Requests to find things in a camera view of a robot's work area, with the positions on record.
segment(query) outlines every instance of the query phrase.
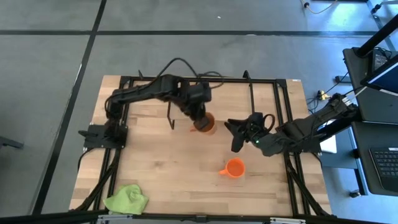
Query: concrete floor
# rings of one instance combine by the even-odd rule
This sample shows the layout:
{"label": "concrete floor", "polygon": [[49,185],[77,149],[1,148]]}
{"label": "concrete floor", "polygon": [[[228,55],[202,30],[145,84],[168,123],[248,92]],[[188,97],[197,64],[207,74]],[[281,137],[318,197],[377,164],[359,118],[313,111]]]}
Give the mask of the concrete floor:
{"label": "concrete floor", "polygon": [[[100,0],[4,0],[0,30],[91,30]],[[329,2],[310,1],[319,11]],[[377,12],[385,24],[398,6]],[[365,3],[339,2],[323,14],[304,11],[296,0],[108,0],[99,30],[273,30],[377,31]],[[0,35],[0,136],[25,143],[0,151],[0,217],[29,214],[57,129],[79,71],[87,35]],[[46,199],[45,213],[68,209],[83,138],[103,75],[152,76],[172,58],[198,71],[241,77],[295,78],[307,98],[329,89],[344,75],[342,50],[368,36],[104,35],[97,36]],[[392,35],[398,48],[398,34]],[[170,73],[185,75],[179,64]],[[347,92],[338,85],[331,93]],[[394,223],[398,198],[349,198],[358,188],[352,170],[324,168],[333,214],[341,218]],[[153,223],[136,221],[135,223]]]}

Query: orange cup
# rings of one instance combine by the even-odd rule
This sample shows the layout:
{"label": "orange cup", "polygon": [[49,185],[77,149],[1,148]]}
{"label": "orange cup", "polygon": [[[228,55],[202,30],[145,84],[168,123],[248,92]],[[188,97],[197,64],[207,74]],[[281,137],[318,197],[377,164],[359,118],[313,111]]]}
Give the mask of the orange cup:
{"label": "orange cup", "polygon": [[238,178],[244,174],[244,163],[240,158],[230,159],[225,169],[219,171],[219,174],[227,175],[232,178]]}
{"label": "orange cup", "polygon": [[199,131],[201,133],[208,135],[214,134],[217,131],[217,125],[214,116],[211,113],[206,112],[206,117],[209,119],[209,124],[206,127],[204,127],[202,130],[197,130],[194,126],[192,126],[190,128],[190,131],[191,132]]}

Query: green cloth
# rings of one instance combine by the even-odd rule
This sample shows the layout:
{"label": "green cloth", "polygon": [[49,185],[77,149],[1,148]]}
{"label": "green cloth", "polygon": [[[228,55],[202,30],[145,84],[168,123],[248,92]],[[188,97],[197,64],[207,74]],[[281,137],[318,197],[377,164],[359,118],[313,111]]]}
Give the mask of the green cloth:
{"label": "green cloth", "polygon": [[141,194],[138,185],[124,185],[112,197],[104,199],[107,209],[112,212],[141,215],[148,197]]}

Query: yellow connector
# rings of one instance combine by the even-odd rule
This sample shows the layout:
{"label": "yellow connector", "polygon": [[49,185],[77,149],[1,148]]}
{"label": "yellow connector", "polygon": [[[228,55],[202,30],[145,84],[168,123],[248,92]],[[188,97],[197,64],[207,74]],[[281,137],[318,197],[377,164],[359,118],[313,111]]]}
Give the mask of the yellow connector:
{"label": "yellow connector", "polygon": [[331,96],[325,94],[325,91],[323,91],[323,90],[318,90],[318,93],[317,93],[317,98],[318,98],[318,100],[326,100],[326,99],[329,99],[330,97],[331,97]]}

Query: wooden table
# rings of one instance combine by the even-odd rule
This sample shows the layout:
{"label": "wooden table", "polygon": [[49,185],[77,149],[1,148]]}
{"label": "wooden table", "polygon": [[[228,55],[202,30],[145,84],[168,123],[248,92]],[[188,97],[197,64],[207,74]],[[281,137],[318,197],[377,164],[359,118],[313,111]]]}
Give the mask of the wooden table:
{"label": "wooden table", "polygon": [[[120,76],[104,76],[92,122],[106,121],[104,101],[119,86]],[[134,82],[141,85],[145,82]],[[300,80],[287,80],[294,119],[308,116]],[[272,85],[253,84],[256,111],[276,116]],[[149,197],[145,213],[209,215],[290,216],[292,209],[282,155],[264,157],[251,144],[239,153],[231,152],[232,135],[224,127],[228,118],[246,119],[251,114],[247,83],[225,83],[213,89],[206,110],[213,113],[218,126],[212,136],[191,133],[192,122],[171,109],[175,129],[167,120],[167,103],[147,100],[130,104],[126,147],[122,150],[115,189],[139,184]],[[287,121],[282,89],[279,91],[284,121]],[[82,160],[70,208],[76,208],[93,190],[100,176],[104,149],[95,149]],[[246,173],[240,179],[219,175],[228,159],[240,157]],[[311,154],[301,155],[305,183],[324,210],[330,212],[320,163]],[[104,187],[105,198],[108,186]],[[298,207],[302,201],[296,186]]]}

